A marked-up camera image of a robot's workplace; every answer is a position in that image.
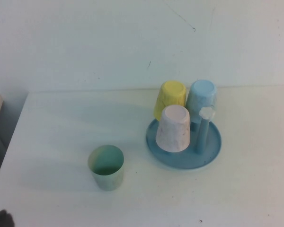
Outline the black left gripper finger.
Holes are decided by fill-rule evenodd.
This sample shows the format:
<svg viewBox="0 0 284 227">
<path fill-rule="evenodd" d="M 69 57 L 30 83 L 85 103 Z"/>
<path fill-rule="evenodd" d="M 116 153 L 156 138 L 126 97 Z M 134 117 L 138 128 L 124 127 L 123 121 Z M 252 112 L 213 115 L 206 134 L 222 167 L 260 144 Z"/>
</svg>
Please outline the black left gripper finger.
<svg viewBox="0 0 284 227">
<path fill-rule="evenodd" d="M 13 217 L 6 210 L 0 211 L 0 227 L 14 227 Z"/>
</svg>

